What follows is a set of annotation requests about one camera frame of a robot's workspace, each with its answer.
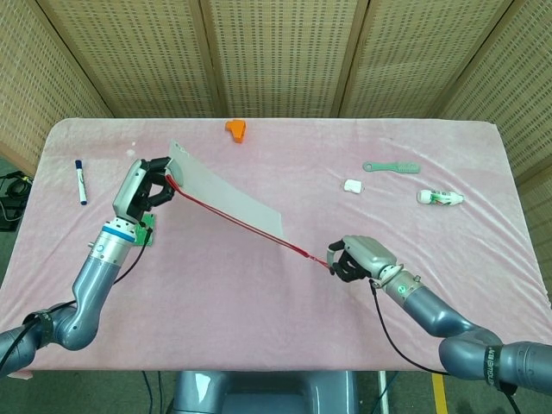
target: yellow floor line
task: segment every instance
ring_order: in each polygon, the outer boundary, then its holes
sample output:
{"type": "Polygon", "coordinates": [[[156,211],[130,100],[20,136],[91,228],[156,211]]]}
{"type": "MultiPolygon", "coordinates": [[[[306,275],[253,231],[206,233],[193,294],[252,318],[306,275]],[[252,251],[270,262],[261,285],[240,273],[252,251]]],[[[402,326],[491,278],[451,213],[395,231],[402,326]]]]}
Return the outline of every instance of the yellow floor line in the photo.
{"type": "Polygon", "coordinates": [[[445,398],[445,384],[442,375],[438,373],[431,374],[433,383],[433,395],[435,396],[435,410],[437,414],[448,414],[447,399],[445,398]]]}

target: gray floor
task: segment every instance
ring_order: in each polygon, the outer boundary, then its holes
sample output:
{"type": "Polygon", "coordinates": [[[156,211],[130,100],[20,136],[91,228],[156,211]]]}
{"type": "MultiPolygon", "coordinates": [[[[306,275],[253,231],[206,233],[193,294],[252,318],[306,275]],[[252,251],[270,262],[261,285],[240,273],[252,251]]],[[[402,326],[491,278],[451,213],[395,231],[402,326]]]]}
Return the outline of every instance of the gray floor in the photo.
{"type": "MultiPolygon", "coordinates": [[[[0,175],[10,171],[11,166],[0,159],[0,175]]],[[[0,283],[15,240],[16,233],[0,233],[0,283]]],[[[154,392],[154,412],[159,412],[156,373],[148,375],[154,392]]],[[[173,395],[176,373],[163,373],[162,381],[164,406],[167,407],[173,395]]],[[[372,412],[377,384],[377,373],[358,374],[361,414],[372,412]]],[[[446,378],[445,388],[449,414],[513,413],[506,398],[482,382],[446,378]]],[[[400,373],[389,397],[391,413],[436,412],[428,373],[400,373]]],[[[542,394],[520,390],[516,400],[523,414],[552,411],[549,406],[552,398],[542,394]]],[[[0,379],[0,413],[147,413],[147,408],[147,389],[139,372],[52,371],[37,372],[28,381],[0,379]]]]}

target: black cable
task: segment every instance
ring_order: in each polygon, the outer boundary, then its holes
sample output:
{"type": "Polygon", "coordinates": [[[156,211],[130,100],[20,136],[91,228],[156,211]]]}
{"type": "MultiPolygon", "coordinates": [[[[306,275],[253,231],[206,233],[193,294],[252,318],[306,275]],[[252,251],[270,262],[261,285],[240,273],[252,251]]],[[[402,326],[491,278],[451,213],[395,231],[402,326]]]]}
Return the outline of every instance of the black cable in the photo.
{"type": "Polygon", "coordinates": [[[398,377],[398,372],[396,372],[392,378],[389,380],[389,382],[387,382],[386,384],[386,387],[383,389],[383,392],[381,392],[381,394],[379,395],[378,397],[378,400],[376,401],[376,405],[373,407],[372,409],[372,413],[371,414],[374,414],[376,412],[376,410],[378,410],[378,407],[380,406],[381,404],[381,399],[383,398],[384,395],[386,395],[386,392],[389,388],[391,388],[393,382],[395,382],[395,380],[397,379],[398,377]]]}
{"type": "Polygon", "coordinates": [[[161,379],[161,371],[157,372],[157,383],[159,384],[159,398],[160,398],[159,414],[163,414],[163,382],[161,379]]]}
{"type": "Polygon", "coordinates": [[[23,337],[38,323],[39,319],[36,317],[35,319],[32,319],[27,323],[27,326],[24,330],[21,331],[21,333],[17,336],[17,338],[9,345],[8,350],[4,354],[2,360],[0,361],[0,373],[2,372],[3,366],[6,365],[6,361],[8,360],[9,356],[12,352],[14,352],[14,349],[17,345],[19,345],[19,342],[23,340],[23,337]]]}
{"type": "MultiPolygon", "coordinates": [[[[113,282],[113,285],[117,282],[120,282],[125,276],[127,276],[131,271],[132,269],[135,268],[136,264],[138,263],[138,261],[140,260],[141,256],[143,255],[144,253],[144,250],[146,249],[146,246],[147,246],[147,242],[149,241],[149,237],[151,236],[153,232],[153,229],[151,228],[148,228],[147,229],[147,233],[146,233],[146,237],[144,238],[144,244],[143,246],[141,247],[140,249],[140,253],[138,253],[138,255],[136,256],[136,259],[135,261],[132,263],[132,265],[130,265],[130,267],[127,269],[127,271],[125,273],[122,274],[121,277],[119,277],[119,279],[117,279],[115,282],[113,282]]],[[[72,304],[76,304],[77,301],[76,300],[71,300],[69,302],[65,302],[64,304],[58,304],[57,306],[54,306],[48,313],[52,314],[54,313],[55,311],[58,311],[60,309],[63,309],[63,308],[66,308],[68,306],[71,306],[72,304]]],[[[31,330],[31,328],[33,326],[35,326],[36,323],[39,322],[39,319],[36,317],[35,319],[32,319],[31,321],[28,322],[26,328],[21,332],[21,334],[19,334],[17,336],[17,338],[11,343],[11,345],[9,346],[8,348],[8,351],[6,352],[6,354],[3,356],[2,358],[2,361],[0,361],[0,372],[2,371],[2,368],[3,366],[5,365],[6,361],[8,360],[9,358],[9,355],[13,352],[13,350],[17,347],[17,345],[19,345],[19,342],[21,342],[23,340],[23,337],[31,330]]]]}
{"type": "Polygon", "coordinates": [[[113,285],[116,285],[121,280],[123,280],[132,271],[132,269],[134,269],[135,266],[138,264],[138,260],[140,260],[141,256],[144,254],[144,250],[146,250],[147,242],[149,242],[149,237],[152,235],[153,231],[154,230],[151,227],[147,228],[146,237],[144,238],[144,244],[140,249],[140,253],[138,253],[138,255],[136,256],[135,261],[132,263],[132,265],[130,265],[130,267],[127,269],[127,271],[125,273],[123,273],[121,276],[119,276],[119,278],[115,282],[113,282],[113,285]]]}
{"type": "MultiPolygon", "coordinates": [[[[3,183],[5,183],[6,179],[8,179],[8,176],[4,175],[3,177],[0,177],[0,179],[2,179],[2,182],[0,183],[0,194],[2,194],[3,183]]],[[[16,222],[17,220],[23,217],[23,214],[21,214],[19,217],[15,217],[15,216],[8,217],[8,213],[3,206],[2,200],[0,200],[0,210],[2,211],[3,218],[6,219],[6,222],[16,222]]]]}
{"type": "Polygon", "coordinates": [[[516,401],[514,400],[514,397],[512,397],[512,395],[507,394],[507,393],[504,393],[504,395],[506,396],[506,398],[508,398],[508,401],[510,401],[511,408],[514,409],[514,412],[515,412],[516,414],[521,414],[521,411],[519,410],[519,407],[518,407],[518,405],[516,404],[516,401]]]}
{"type": "Polygon", "coordinates": [[[16,179],[13,183],[8,185],[6,189],[6,196],[14,200],[25,198],[31,192],[31,184],[25,179],[16,179]]]}
{"type": "Polygon", "coordinates": [[[16,179],[16,178],[22,178],[22,177],[25,177],[25,174],[23,173],[23,171],[14,171],[14,172],[9,172],[6,175],[3,175],[2,177],[0,177],[0,179],[16,179]]]}
{"type": "Polygon", "coordinates": [[[449,373],[446,373],[444,371],[436,371],[435,369],[424,367],[423,365],[418,364],[417,362],[411,360],[408,356],[400,352],[400,350],[397,348],[391,337],[389,336],[389,332],[387,332],[386,323],[383,321],[383,316],[381,315],[380,310],[380,304],[378,303],[378,295],[376,293],[376,288],[373,286],[372,282],[370,282],[370,288],[372,289],[372,295],[373,295],[373,301],[376,303],[376,311],[378,312],[379,321],[381,322],[381,327],[383,328],[384,333],[386,334],[387,341],[391,343],[391,346],[393,349],[395,349],[395,352],[403,357],[406,361],[410,362],[414,367],[420,368],[423,371],[426,371],[428,373],[439,373],[440,375],[450,375],[449,373]]]}
{"type": "MultiPolygon", "coordinates": [[[[140,249],[140,253],[138,253],[138,255],[136,256],[135,261],[132,263],[132,265],[130,265],[130,267],[127,269],[127,271],[125,273],[123,273],[121,276],[119,276],[119,278],[116,279],[115,282],[113,282],[113,285],[120,282],[123,278],[125,278],[132,271],[132,269],[135,268],[135,266],[138,264],[138,261],[140,260],[141,256],[144,254],[144,250],[146,250],[147,242],[149,241],[149,238],[150,238],[150,236],[153,232],[154,232],[153,229],[151,229],[151,228],[147,229],[146,237],[144,238],[144,244],[140,249]]],[[[70,302],[65,302],[64,304],[59,304],[59,305],[53,307],[50,310],[50,313],[52,313],[54,311],[58,311],[59,309],[62,309],[62,308],[66,308],[67,306],[71,306],[72,304],[76,304],[76,303],[77,303],[76,300],[72,300],[70,302]]]]}
{"type": "Polygon", "coordinates": [[[154,395],[152,394],[152,387],[149,386],[149,379],[147,379],[146,371],[142,371],[141,374],[144,376],[144,381],[146,381],[147,393],[149,394],[149,414],[152,414],[154,409],[154,395]]]}

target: white bottle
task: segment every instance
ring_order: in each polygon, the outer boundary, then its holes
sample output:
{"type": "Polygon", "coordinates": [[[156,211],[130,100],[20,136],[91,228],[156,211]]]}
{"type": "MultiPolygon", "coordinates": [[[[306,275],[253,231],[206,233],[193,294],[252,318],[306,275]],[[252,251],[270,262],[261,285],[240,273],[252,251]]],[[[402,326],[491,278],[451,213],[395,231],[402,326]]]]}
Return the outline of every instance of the white bottle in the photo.
{"type": "Polygon", "coordinates": [[[452,191],[421,190],[417,201],[421,204],[455,205],[464,201],[464,196],[452,191]]]}

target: orange object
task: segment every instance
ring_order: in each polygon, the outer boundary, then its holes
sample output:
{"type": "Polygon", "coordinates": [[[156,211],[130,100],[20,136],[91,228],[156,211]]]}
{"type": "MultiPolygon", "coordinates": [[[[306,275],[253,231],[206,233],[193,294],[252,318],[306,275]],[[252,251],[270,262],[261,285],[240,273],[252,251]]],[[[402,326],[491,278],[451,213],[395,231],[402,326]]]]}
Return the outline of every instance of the orange object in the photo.
{"type": "Polygon", "coordinates": [[[245,137],[245,121],[242,119],[233,119],[232,121],[226,122],[226,129],[232,133],[234,137],[234,142],[241,144],[243,138],[245,137]]]}

